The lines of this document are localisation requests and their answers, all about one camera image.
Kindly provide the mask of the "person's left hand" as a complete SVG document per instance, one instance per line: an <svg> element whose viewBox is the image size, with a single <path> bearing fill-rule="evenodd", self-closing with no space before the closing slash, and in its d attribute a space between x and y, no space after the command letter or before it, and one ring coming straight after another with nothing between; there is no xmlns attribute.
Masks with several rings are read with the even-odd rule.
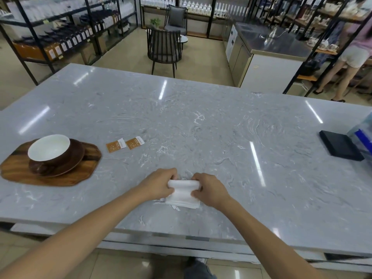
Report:
<svg viewBox="0 0 372 279"><path fill-rule="evenodd" d="M174 188L168 187L168 182L177 177L176 168L155 170L138 185L142 198L146 201L167 198L174 193Z"/></svg>

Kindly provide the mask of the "white cloth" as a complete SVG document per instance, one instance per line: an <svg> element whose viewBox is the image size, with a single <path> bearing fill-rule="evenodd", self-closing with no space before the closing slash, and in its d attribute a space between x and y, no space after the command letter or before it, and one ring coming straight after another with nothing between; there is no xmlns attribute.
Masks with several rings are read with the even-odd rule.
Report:
<svg viewBox="0 0 372 279"><path fill-rule="evenodd" d="M200 200L193 197L191 193L200 189L200 183L194 180L174 180L174 193L167 198L159 199L160 202L166 205L185 207L189 209L198 209Z"/></svg>

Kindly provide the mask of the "person's left forearm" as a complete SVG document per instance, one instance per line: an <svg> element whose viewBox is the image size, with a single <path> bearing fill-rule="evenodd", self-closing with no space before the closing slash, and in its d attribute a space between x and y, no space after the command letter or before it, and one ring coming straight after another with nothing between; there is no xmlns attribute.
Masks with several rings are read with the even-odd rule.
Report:
<svg viewBox="0 0 372 279"><path fill-rule="evenodd" d="M146 189L129 190L3 268L0 279L63 279L137 206L161 198Z"/></svg>

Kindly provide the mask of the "person's right forearm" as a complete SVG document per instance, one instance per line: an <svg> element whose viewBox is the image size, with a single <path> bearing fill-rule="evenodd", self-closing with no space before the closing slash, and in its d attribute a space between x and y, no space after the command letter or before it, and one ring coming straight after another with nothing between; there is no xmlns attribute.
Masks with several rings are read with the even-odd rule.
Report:
<svg viewBox="0 0 372 279"><path fill-rule="evenodd" d="M321 272L233 198L218 201L215 208L235 226L271 279L324 279Z"/></svg>

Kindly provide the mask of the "brown saucer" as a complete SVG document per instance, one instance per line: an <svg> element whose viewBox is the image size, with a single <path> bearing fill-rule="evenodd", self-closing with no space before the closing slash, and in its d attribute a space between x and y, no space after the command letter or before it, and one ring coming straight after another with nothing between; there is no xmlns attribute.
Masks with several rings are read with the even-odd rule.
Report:
<svg viewBox="0 0 372 279"><path fill-rule="evenodd" d="M38 175L40 177L57 177L74 169L83 159L84 154L85 154L85 148L82 142L72 139L72 138L70 138L70 140L72 142L70 159L65 164L54 168L53 170L51 170L45 175L38 175L38 174L35 174L35 175Z"/></svg>

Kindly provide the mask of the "brown wooden tray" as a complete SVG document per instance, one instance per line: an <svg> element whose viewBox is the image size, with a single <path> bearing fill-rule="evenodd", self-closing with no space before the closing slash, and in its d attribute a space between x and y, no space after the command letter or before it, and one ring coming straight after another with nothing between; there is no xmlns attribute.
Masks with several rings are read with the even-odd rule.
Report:
<svg viewBox="0 0 372 279"><path fill-rule="evenodd" d="M10 182L70 187L89 179L102 157L96 145L71 139L72 152L61 164L36 162L28 157L32 140L21 144L0 164L0 176Z"/></svg>

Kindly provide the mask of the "brown cup white inside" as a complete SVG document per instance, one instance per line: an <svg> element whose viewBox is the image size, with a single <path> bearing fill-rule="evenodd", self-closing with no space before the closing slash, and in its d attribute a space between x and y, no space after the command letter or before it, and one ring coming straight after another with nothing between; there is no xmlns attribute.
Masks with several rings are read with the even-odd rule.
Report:
<svg viewBox="0 0 372 279"><path fill-rule="evenodd" d="M71 156L72 142L65 135L54 134L36 140L28 149L29 169L32 173L45 175L65 164Z"/></svg>

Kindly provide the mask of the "dark slatted chair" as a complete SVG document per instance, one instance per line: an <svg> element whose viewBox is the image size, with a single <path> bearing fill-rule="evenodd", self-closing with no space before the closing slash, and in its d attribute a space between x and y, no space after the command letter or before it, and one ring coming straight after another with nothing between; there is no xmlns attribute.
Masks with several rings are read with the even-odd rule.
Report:
<svg viewBox="0 0 372 279"><path fill-rule="evenodd" d="M147 57L152 61L151 74L156 63L171 64L173 77L177 63L182 58L182 43L180 31L166 31L154 27L146 28Z"/></svg>

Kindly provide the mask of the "steel counter cabinet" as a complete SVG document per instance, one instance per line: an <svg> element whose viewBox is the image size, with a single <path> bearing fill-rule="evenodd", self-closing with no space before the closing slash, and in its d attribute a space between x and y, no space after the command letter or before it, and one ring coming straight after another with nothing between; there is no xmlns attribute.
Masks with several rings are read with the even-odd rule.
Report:
<svg viewBox="0 0 372 279"><path fill-rule="evenodd" d="M234 86L263 94L286 94L311 49L292 33L264 44L270 28L233 21L227 31L226 57Z"/></svg>

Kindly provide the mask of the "black flat scale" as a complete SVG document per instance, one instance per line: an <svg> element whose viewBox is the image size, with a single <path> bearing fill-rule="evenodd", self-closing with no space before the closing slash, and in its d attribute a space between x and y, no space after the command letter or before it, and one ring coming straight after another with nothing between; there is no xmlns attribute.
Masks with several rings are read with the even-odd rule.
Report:
<svg viewBox="0 0 372 279"><path fill-rule="evenodd" d="M365 159L358 147L347 135L320 131L319 137L331 156L353 161L363 161Z"/></svg>

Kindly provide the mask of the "clear plastic container blue label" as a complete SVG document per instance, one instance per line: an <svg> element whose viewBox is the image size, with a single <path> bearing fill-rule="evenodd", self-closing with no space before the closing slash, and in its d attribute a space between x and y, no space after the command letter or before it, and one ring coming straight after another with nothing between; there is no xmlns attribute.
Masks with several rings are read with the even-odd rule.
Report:
<svg viewBox="0 0 372 279"><path fill-rule="evenodd" d="M372 164L372 112L346 134L364 158Z"/></svg>

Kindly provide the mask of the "row of dark packets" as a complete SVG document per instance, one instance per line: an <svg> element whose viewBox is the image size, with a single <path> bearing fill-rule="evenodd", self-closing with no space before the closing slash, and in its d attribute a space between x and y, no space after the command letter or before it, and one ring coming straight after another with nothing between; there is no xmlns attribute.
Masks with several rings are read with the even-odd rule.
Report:
<svg viewBox="0 0 372 279"><path fill-rule="evenodd" d="M43 31L37 37L40 41L58 42L62 48L63 54L76 47L82 46L83 43L88 43L94 37L99 38L105 32L109 32L111 28L117 28L118 33L128 32L130 24L128 18L134 15L134 12L126 16L121 16L117 10L101 9L91 11L92 25L90 25L89 14L78 15L74 23L68 20L61 20L56 28L51 28L49 31Z"/></svg>

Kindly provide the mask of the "orange boxes on shelf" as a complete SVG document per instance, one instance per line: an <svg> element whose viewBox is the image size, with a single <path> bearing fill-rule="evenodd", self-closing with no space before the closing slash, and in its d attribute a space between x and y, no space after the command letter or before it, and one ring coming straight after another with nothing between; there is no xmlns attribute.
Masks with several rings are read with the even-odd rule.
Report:
<svg viewBox="0 0 372 279"><path fill-rule="evenodd" d="M12 42L16 51L23 59L45 60L42 50L50 61L63 58L63 51L58 42L41 41L42 49L33 41Z"/></svg>

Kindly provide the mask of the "black shelf with crockery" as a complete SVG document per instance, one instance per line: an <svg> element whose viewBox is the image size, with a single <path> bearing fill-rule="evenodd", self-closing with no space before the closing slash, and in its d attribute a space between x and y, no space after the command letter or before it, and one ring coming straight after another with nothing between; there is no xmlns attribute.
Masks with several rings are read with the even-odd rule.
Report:
<svg viewBox="0 0 372 279"><path fill-rule="evenodd" d="M363 24L371 9L367 0L255 0L255 18L293 34L311 51L284 90L297 81L317 82L325 60L336 59L341 24Z"/></svg>

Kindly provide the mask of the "black back wall shelf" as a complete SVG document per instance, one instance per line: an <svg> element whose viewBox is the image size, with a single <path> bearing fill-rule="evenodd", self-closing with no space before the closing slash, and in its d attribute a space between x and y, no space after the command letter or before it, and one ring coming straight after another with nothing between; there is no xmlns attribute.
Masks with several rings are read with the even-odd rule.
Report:
<svg viewBox="0 0 372 279"><path fill-rule="evenodd" d="M257 11L258 0L139 0L141 25L169 25L169 6L185 9L183 26L187 36L227 40L233 21L246 21Z"/></svg>

